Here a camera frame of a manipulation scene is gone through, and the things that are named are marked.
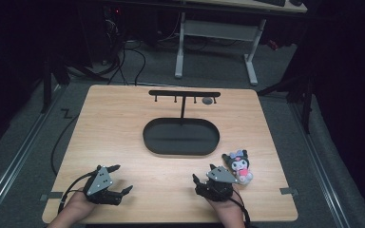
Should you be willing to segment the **black computer tower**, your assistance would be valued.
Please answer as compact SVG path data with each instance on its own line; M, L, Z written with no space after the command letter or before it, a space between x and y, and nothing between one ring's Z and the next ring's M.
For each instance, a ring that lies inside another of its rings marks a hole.
M103 6L103 14L106 36L113 44L122 34L121 12L119 8Z

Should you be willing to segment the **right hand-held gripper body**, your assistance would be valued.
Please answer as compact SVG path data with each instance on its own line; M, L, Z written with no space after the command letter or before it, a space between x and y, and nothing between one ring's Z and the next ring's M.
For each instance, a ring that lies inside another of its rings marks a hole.
M206 173L208 181L195 187L197 195L213 201L227 201L233 196L233 184L238 180L223 166Z

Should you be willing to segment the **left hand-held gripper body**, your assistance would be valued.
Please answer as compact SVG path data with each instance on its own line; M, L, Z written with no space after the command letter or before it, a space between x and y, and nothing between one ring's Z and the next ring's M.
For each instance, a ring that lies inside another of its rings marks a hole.
M108 188L113 184L110 173L106 166L98 165L86 182L83 192L88 201L95 204L119 205L123 195L118 192L111 192Z

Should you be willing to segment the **black hook stand with tray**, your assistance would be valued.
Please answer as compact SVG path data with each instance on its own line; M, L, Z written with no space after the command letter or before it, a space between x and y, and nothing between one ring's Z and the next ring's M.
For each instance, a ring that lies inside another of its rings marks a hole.
M218 146L220 131L205 119L186 118L186 99L209 99L215 104L219 92L149 90L148 94L158 101L159 96L182 98L181 114L178 118L156 118L146 124L143 130L144 145L151 152L166 156L207 156Z

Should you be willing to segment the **grey tape strip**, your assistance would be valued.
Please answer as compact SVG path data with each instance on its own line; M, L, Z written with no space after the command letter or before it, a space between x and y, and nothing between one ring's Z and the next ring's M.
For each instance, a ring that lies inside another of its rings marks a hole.
M296 188L285 187L285 188L280 188L279 190L282 195L291 195L291 196L298 195L298 190Z
M40 196L40 201L47 201L50 199L61 199L63 196L63 192L49 192L48 194L42 194Z

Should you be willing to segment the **metal floor rail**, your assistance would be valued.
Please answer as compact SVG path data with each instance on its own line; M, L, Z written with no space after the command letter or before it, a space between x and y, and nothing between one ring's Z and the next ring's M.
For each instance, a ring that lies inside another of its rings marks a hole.
M331 180L327 175L326 169L324 168L324 165L317 153L317 148L312 140L312 137L309 133L306 132L302 125L301 114L298 110L298 106L296 104L290 104L289 108L296 120L302 138L306 143L312 167L314 169L322 194L336 224L336 228L351 228L349 220L342 208L341 202L336 193L336 190L332 185Z
M66 90L66 85L56 85L49 91L52 93L51 103L43 108L44 91L39 86L21 113L10 122L0 140L0 205L29 157L53 106Z

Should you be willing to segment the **black metal stand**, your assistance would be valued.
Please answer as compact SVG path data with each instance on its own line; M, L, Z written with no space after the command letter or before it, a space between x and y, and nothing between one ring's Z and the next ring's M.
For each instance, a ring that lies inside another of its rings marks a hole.
M302 102L300 112L300 123L303 130L309 134L309 119L312 111L311 102L313 97L314 77L313 75L299 75L289 79L282 79L279 83L268 86L258 91L259 96L265 96L275 91L287 91L286 101L288 103Z
M48 55L43 64L43 107L41 112L47 113L52 101L52 79L60 86L69 84L69 76L63 59L57 55Z

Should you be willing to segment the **white-legged desk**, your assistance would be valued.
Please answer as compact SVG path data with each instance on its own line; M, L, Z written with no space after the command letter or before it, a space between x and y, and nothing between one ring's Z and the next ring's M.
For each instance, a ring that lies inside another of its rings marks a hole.
M308 10L302 3L302 0L182 0L184 6L188 3L205 4L215 7L232 7L238 10L250 9L255 12L289 13L290 15L306 13ZM184 38L186 36L194 36L250 42L251 47L243 55L243 61L250 84L252 86L258 84L253 58L267 22L265 16L262 16L257 24L251 26L211 22L205 19L186 19L184 12L180 14L180 19L179 47L175 66L176 78L180 79L183 76Z

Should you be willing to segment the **person's left hand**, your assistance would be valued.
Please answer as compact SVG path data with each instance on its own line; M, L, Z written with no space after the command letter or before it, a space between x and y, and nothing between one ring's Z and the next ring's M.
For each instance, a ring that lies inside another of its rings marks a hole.
M88 201L82 190L76 190L60 215L64 224L73 225L89 216L95 207L96 204Z

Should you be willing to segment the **person's right hand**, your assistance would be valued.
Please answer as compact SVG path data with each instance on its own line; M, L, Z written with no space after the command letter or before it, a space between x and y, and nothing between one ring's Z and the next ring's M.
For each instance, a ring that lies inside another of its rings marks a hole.
M240 207L233 201L207 201L211 207L215 210L216 215L218 216L220 221L228 221L228 220L241 220L243 221L243 212Z

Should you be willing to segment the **black and pink plush toy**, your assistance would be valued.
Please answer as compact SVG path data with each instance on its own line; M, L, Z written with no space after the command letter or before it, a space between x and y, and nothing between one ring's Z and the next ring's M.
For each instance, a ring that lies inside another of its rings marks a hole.
M229 154L222 154L221 157L232 171L239 184L246 185L253 179L253 174L250 171L248 154L245 149Z

